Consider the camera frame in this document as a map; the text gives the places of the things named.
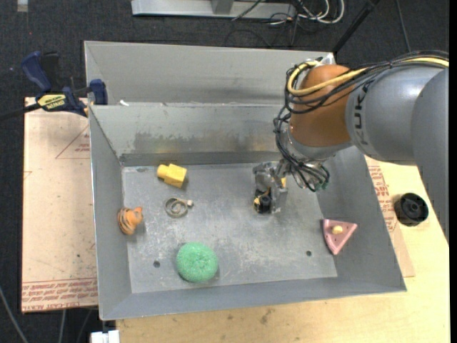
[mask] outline green sponge ball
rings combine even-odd
[[[205,282],[214,277],[219,262],[216,253],[205,244],[187,243],[176,256],[178,273],[188,282]]]

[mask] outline pink triangular block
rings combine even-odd
[[[340,226],[343,229],[343,232],[340,234],[334,234],[333,228],[335,226]],[[333,255],[337,255],[357,229],[357,224],[353,224],[352,222],[323,219],[322,228],[323,237],[326,240],[328,248]]]

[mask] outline label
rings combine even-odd
[[[47,110],[52,110],[65,105],[64,94],[46,94],[38,99],[37,103]]]
[[[98,303],[96,278],[22,283],[22,312],[90,307]]]

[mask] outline black knob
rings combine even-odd
[[[401,196],[394,209],[398,220],[408,226],[416,226],[428,217],[427,203],[414,193]]]

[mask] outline black object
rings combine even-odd
[[[414,193],[401,196],[394,209],[398,220],[407,226],[416,226],[428,217],[427,203]]]
[[[257,189],[256,198],[258,200],[258,202],[254,203],[256,211],[259,214],[265,214],[266,212],[270,212],[271,197],[268,194],[264,194],[263,192]]]
[[[334,54],[336,54],[341,49],[341,47],[348,41],[348,39],[351,38],[352,33],[357,30],[358,26],[362,24],[365,18],[374,10],[374,8],[376,8],[376,5],[378,5],[380,1],[381,0],[367,1],[365,7],[358,14],[356,19],[349,26],[348,30],[343,34],[343,36],[340,38],[338,43],[333,48],[332,52]]]

